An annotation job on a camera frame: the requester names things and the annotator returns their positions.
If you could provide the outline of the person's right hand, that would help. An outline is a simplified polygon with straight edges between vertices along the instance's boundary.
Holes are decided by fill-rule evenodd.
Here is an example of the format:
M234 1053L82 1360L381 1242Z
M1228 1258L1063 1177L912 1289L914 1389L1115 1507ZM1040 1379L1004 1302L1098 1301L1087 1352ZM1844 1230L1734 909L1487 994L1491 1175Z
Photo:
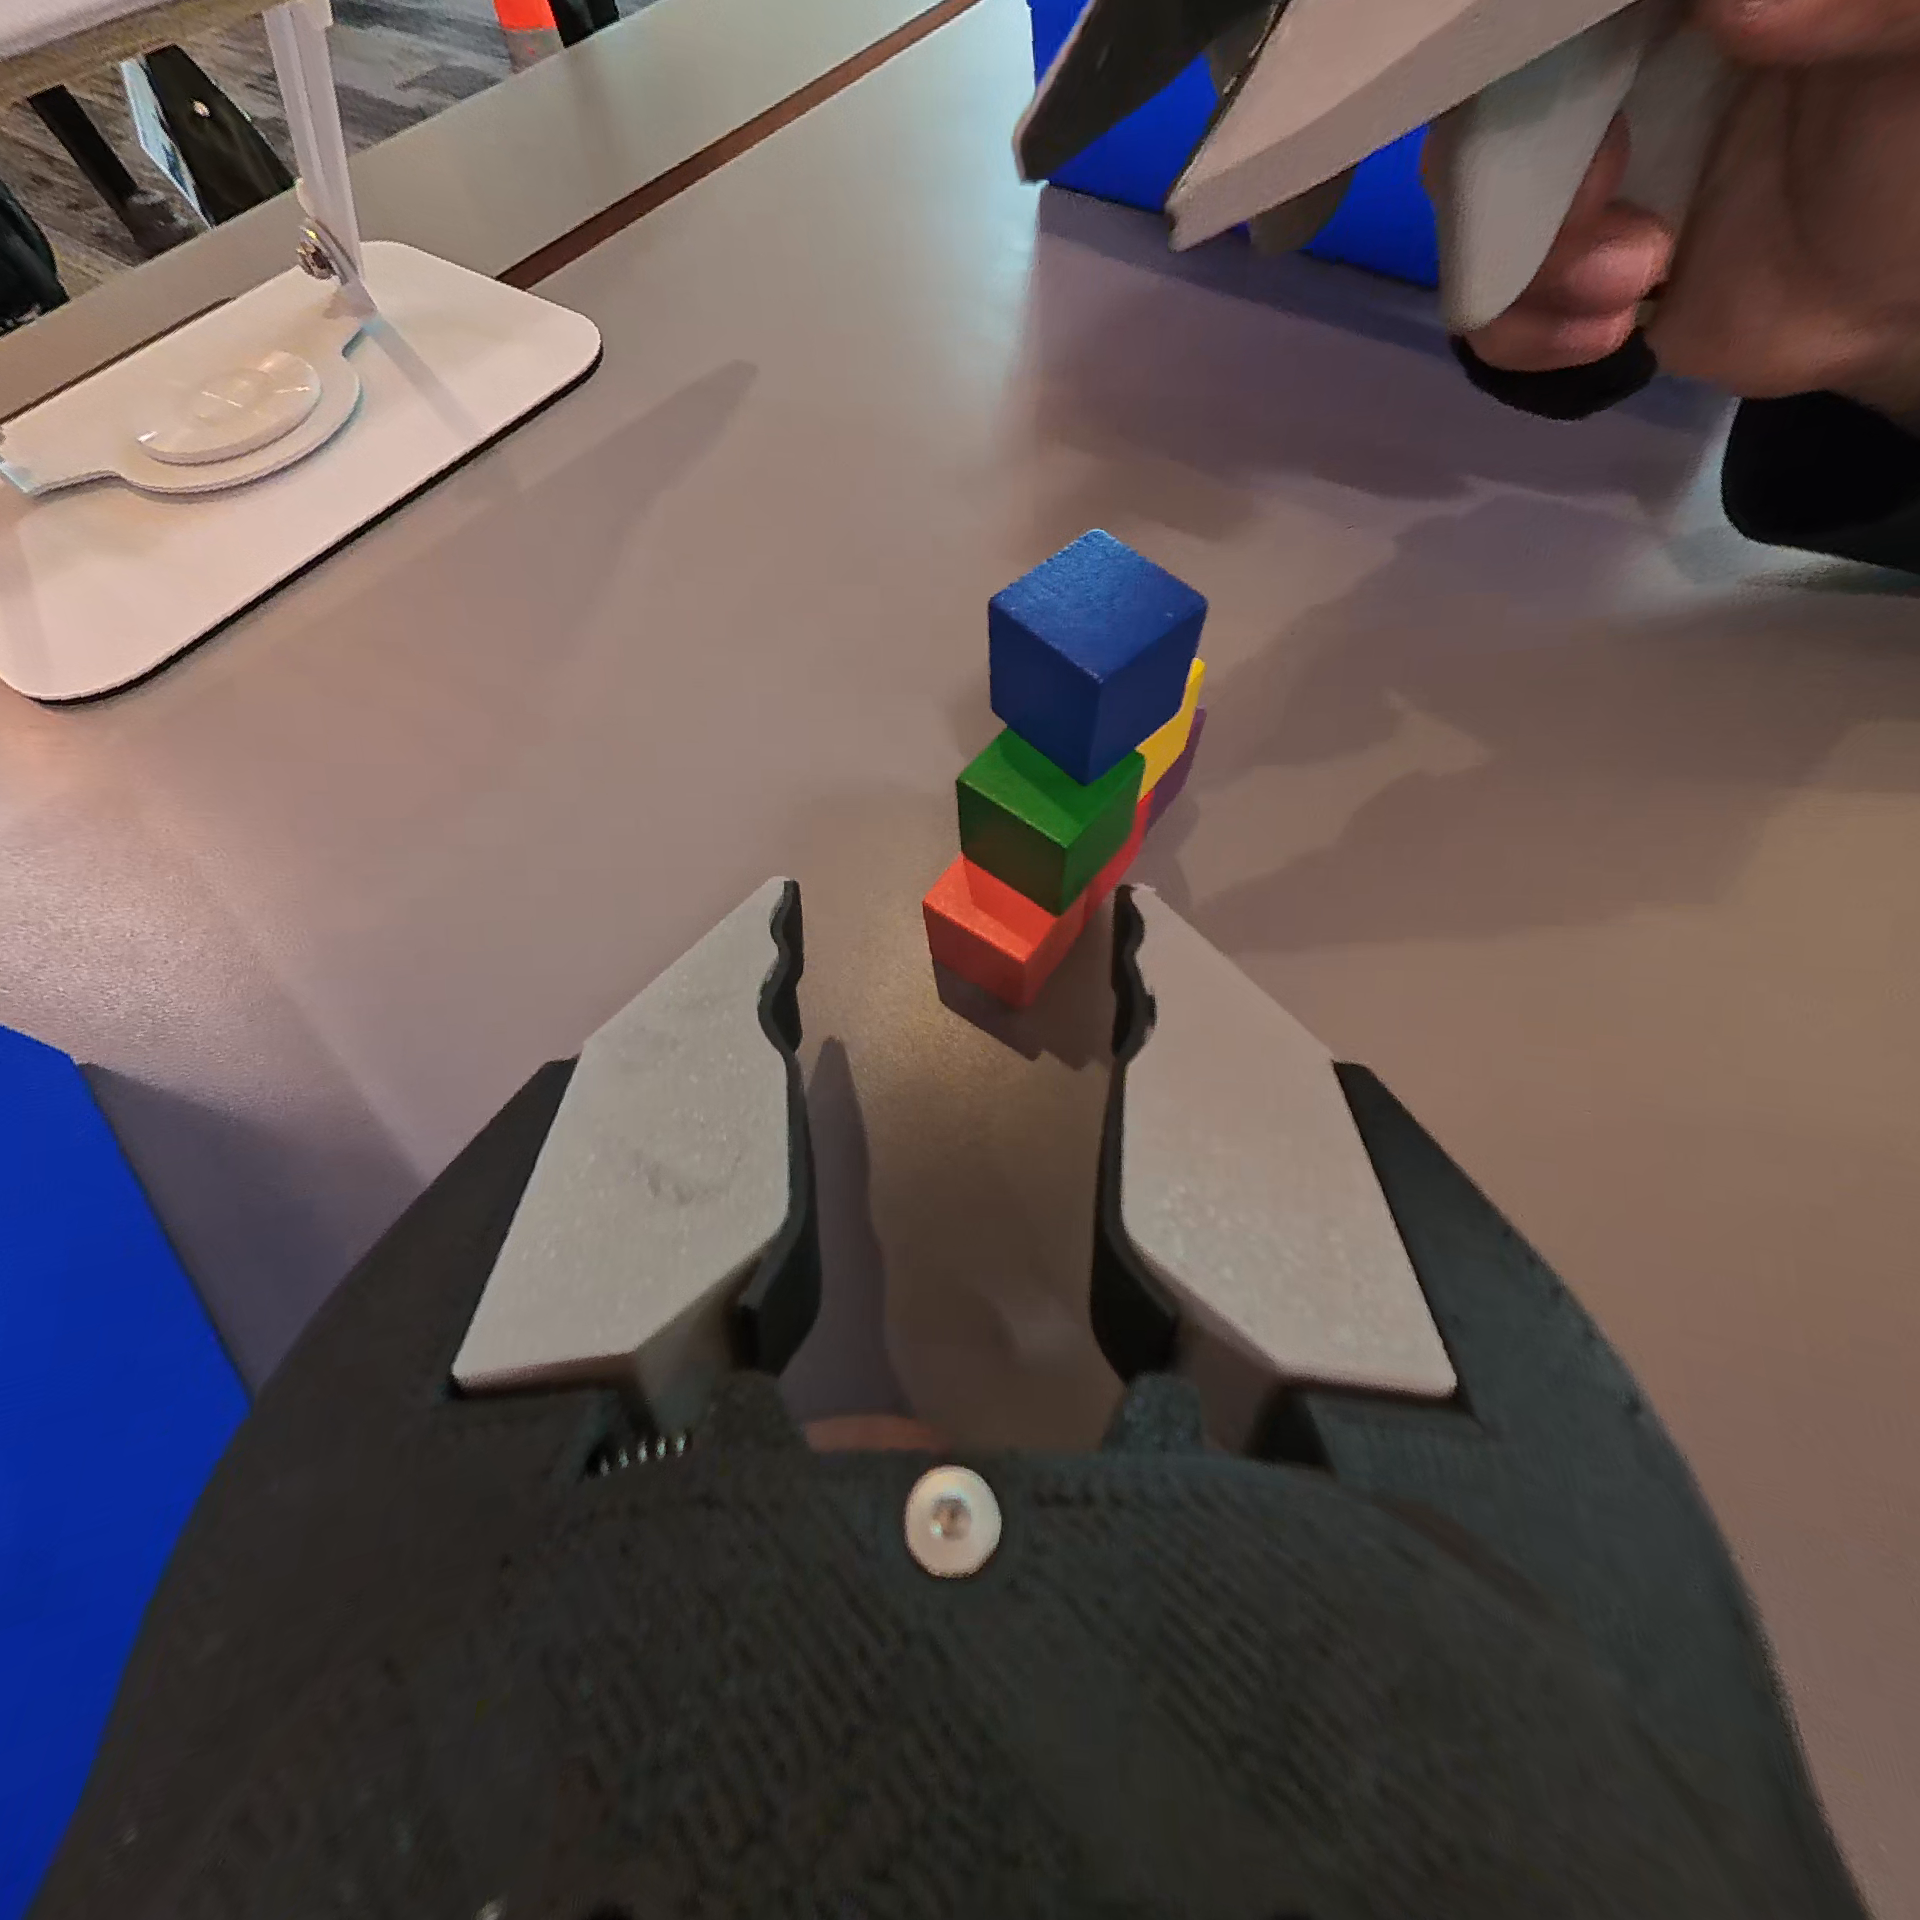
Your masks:
M1582 367L1643 327L1664 373L1743 400L1917 406L1917 5L1704 1L1734 67L1679 233L1624 201L1614 128L1547 259L1468 342Z

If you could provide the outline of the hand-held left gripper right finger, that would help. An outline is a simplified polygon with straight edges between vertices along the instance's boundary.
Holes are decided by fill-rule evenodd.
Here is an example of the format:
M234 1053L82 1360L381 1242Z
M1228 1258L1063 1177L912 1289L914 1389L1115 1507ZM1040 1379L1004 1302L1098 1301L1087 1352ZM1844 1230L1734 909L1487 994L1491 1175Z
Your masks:
M1091 1326L1115 1378L1452 1398L1332 1051L1156 888L1122 885L1110 935Z

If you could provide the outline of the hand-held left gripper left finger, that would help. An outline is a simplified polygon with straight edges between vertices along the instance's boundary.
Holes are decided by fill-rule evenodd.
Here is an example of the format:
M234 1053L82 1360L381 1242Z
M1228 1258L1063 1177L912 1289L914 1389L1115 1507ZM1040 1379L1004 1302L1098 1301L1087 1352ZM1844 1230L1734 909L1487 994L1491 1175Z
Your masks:
M800 885L771 878L582 1043L452 1383L706 1402L822 1301Z

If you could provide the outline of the black office chair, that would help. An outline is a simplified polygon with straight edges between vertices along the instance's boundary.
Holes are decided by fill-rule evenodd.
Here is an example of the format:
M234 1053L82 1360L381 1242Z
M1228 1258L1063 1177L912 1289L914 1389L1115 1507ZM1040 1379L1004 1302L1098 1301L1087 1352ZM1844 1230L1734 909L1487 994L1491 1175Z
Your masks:
M54 313L294 183L182 47L99 66L3 112L3 329Z

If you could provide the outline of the yellow wooden cube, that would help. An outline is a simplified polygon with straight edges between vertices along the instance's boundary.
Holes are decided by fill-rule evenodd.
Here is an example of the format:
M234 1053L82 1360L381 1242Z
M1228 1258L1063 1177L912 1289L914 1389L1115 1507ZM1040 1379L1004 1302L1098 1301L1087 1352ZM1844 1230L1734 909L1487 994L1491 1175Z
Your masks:
M1195 654L1188 661L1181 706L1155 733L1149 733L1139 752L1143 758L1143 776L1139 786L1140 803L1149 802L1156 786L1171 771L1175 760L1186 752L1194 720L1202 698L1206 681L1206 661Z

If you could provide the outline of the white document stand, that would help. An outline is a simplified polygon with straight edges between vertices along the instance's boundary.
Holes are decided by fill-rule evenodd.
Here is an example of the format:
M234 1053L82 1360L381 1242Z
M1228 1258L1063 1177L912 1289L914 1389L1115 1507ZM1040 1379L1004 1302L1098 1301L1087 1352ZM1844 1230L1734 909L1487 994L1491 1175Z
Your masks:
M294 267L4 421L3 681L148 678L602 361L587 318L364 239L330 5L261 13L294 138Z

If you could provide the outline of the blue wooden cube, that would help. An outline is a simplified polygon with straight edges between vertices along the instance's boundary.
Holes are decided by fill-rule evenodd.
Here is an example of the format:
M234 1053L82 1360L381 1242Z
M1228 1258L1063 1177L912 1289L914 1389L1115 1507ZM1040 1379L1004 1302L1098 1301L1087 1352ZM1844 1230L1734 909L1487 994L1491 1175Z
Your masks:
M1095 783L1179 711L1206 614L1199 589L1087 529L990 599L991 711Z

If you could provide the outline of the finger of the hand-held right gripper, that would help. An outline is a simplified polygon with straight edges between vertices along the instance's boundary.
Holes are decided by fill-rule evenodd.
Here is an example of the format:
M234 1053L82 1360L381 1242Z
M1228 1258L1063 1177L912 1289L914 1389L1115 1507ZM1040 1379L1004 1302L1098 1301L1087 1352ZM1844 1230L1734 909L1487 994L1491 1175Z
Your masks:
M1167 192L1179 250L1367 159L1618 1L1294 1Z
M1022 181L1054 178L1195 58L1224 99L1282 1L1091 1L1015 126Z

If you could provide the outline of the red wooden cube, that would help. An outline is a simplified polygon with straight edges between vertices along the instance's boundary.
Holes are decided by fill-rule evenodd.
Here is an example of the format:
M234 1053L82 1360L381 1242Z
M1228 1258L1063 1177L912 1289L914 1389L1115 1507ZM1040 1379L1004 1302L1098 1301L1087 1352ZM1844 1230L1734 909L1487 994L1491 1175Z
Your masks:
M1131 826L1120 842L1120 848L1101 864L1101 869L1092 874L1086 888L1086 914L1087 919L1098 912L1098 907L1110 896L1110 891L1125 882L1126 873L1135 864L1146 834L1155 818L1155 794L1140 794L1135 803L1135 816Z

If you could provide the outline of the blue plastic bin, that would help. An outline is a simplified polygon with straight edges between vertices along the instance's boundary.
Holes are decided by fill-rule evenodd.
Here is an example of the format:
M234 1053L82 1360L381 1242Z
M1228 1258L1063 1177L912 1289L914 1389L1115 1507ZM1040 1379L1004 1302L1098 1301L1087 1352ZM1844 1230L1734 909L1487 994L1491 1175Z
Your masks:
M139 1623L250 1409L82 1067L3 1033L3 1915L75 1811Z
M1237 5L1230 33L1156 85L1133 112L1040 178L1076 193L1159 213L1175 176L1253 51L1274 5ZM1286 239L1270 222L1243 225L1270 255L1306 250L1410 285L1436 285L1432 208L1421 184L1424 129L1376 151L1350 176L1334 210L1307 239Z

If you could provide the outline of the green wooden cube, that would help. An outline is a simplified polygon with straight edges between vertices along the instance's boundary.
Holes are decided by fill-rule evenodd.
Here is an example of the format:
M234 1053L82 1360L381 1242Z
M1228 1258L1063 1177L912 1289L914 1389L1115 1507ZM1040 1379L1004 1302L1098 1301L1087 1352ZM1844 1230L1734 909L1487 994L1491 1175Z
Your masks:
M1126 752L1080 783L1004 727L954 783L960 850L1059 919L1128 840L1143 771Z

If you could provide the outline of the orange wooden cube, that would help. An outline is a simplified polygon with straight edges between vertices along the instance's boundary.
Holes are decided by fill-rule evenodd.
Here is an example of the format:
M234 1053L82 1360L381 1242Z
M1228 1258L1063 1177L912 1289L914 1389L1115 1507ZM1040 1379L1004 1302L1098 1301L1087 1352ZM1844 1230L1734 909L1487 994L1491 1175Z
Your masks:
M1018 886L955 855L922 901L930 960L996 1000L1031 1005L1076 944L1112 880L1100 874L1052 914Z

